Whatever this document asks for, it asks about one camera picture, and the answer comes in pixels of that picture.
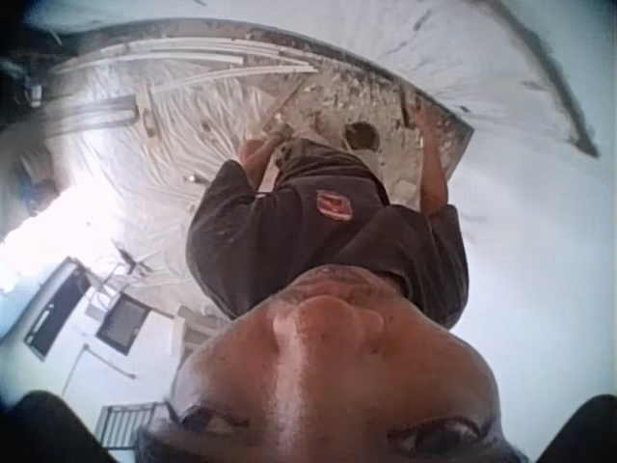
person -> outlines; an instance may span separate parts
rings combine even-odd
[[[289,127],[223,165],[187,260],[233,321],[180,368],[172,419],[140,433],[138,461],[526,461],[503,437],[491,369],[448,331],[467,303],[465,249],[438,116],[413,122],[420,212],[390,204],[353,153]]]

eye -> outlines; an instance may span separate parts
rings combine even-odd
[[[405,431],[392,431],[390,444],[406,456],[443,455],[477,443],[480,432],[467,420],[438,420]]]
[[[235,430],[234,424],[205,408],[195,408],[180,420],[183,428],[193,432],[205,432],[226,436]]]

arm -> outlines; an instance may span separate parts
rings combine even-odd
[[[423,138],[422,177],[420,180],[420,211],[432,215],[447,205],[448,192],[440,159],[442,132],[435,110],[420,108],[414,112],[414,122]]]
[[[253,152],[247,152],[246,160],[242,162],[242,168],[247,175],[249,183],[255,191],[263,181],[263,176],[268,168],[272,153],[282,142],[291,136],[291,127],[284,124],[275,132],[268,135],[261,146]]]

logo patch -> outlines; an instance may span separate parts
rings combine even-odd
[[[326,217],[339,222],[349,222],[354,216],[347,197],[334,191],[317,190],[317,209]]]

skin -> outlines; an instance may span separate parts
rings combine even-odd
[[[310,270],[236,319],[180,369],[172,405],[201,408],[193,445],[215,461],[411,461],[405,439],[435,420],[500,436],[484,360],[357,267]]]

